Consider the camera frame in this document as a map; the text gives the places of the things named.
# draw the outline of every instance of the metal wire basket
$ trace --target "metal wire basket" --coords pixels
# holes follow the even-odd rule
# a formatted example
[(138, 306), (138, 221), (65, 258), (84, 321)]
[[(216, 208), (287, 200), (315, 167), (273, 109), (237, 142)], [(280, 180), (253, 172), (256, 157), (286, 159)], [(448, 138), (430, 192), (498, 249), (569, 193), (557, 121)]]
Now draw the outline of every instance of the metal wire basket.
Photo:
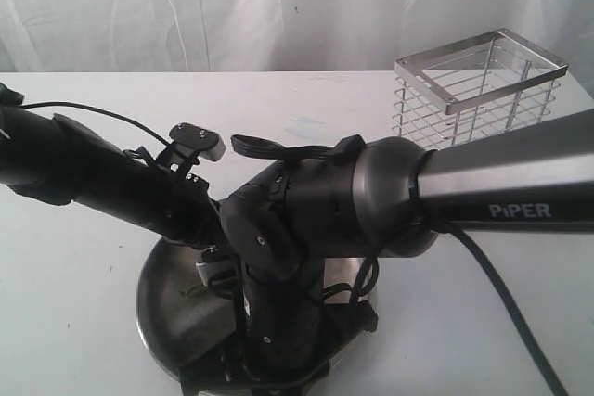
[(399, 136), (445, 148), (541, 122), (567, 64), (506, 29), (395, 64)]

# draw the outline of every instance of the metal frame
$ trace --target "metal frame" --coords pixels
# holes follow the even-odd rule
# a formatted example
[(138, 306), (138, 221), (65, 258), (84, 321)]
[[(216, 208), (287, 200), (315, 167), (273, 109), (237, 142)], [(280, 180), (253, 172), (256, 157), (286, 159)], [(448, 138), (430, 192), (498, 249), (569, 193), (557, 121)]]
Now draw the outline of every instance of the metal frame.
[[(516, 83), (511, 83), (489, 92), (483, 92), (485, 77), (491, 62), (491, 53), (495, 42), (500, 40), (509, 42), (515, 49), (527, 55), (527, 59), (523, 59), (526, 62), (523, 68), (523, 75), (520, 81)], [(489, 46), (485, 63), (474, 66), (474, 68), (484, 69), (483, 85), (479, 94), (476, 96), (466, 99), (455, 97), (446, 88), (437, 83), (435, 79), (432, 79), (425, 73), (426, 70), (435, 70), (447, 63), (451, 64), (452, 62), (462, 61), (468, 57), (475, 57), (485, 51), (477, 51), (477, 47), (486, 45), (489, 42), (491, 45)], [(540, 74), (530, 77), (528, 74), (533, 65), (532, 61), (542, 66), (543, 70)], [(482, 104), (504, 96), (518, 95), (522, 90), (560, 78), (567, 72), (567, 63), (544, 48), (527, 41), (522, 36), (501, 28), (416, 55), (402, 57), (396, 61), (395, 71), (406, 83), (415, 88), (421, 95), (427, 97), (440, 111), (446, 115), (452, 115), (473, 107), (477, 108)]]

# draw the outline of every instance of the fabric backdrop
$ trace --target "fabric backdrop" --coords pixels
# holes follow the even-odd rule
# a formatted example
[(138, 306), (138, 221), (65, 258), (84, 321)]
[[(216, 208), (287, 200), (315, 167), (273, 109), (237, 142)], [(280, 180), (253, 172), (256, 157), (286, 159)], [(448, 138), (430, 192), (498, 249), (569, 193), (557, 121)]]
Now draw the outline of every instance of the fabric backdrop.
[(503, 26), (594, 93), (593, 0), (0, 0), (0, 71), (390, 70)]

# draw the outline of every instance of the white table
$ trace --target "white table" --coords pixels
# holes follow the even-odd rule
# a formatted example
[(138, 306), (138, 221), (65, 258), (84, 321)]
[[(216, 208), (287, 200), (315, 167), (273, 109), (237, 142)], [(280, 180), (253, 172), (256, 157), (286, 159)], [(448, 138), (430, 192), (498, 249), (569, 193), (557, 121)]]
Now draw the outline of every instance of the white table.
[[(180, 121), (286, 145), (391, 134), (394, 76), (334, 73), (40, 73), (0, 81), (28, 102), (79, 101), (161, 134)], [(554, 115), (591, 98), (562, 80)], [(122, 148), (160, 147), (138, 130), (67, 114)], [(265, 162), (227, 153), (200, 174), (224, 197)], [(179, 395), (136, 332), (136, 280), (158, 237), (79, 205), (0, 188), (0, 394)], [(594, 394), (594, 237), (477, 234), (570, 393)], [(548, 394), (495, 291), (448, 236), (412, 260), (384, 260), (380, 326), (312, 394)]]

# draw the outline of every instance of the robotic arm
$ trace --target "robotic arm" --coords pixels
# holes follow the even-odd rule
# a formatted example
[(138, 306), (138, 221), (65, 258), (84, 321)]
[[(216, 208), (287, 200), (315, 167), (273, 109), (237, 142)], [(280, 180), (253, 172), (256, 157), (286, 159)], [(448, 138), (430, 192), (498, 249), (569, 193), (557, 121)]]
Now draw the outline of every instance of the robotic arm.
[[(78, 201), (202, 253), (221, 247), (212, 263), (234, 265), (236, 331), (179, 370), (184, 394), (304, 394), (340, 349), (375, 329), (359, 298), (377, 280), (377, 257), (420, 255), (437, 237), (431, 220), (594, 232), (594, 110), (439, 152), (398, 137), (286, 148), (237, 135), (239, 154), (275, 162), (215, 203), (189, 169), (198, 155), (220, 158), (216, 134), (178, 126), (153, 160), (20, 102), (0, 105), (0, 183), (50, 204)], [(324, 289), (324, 259), (350, 257), (366, 258), (355, 284)], [(324, 303), (340, 290), (349, 304)]]

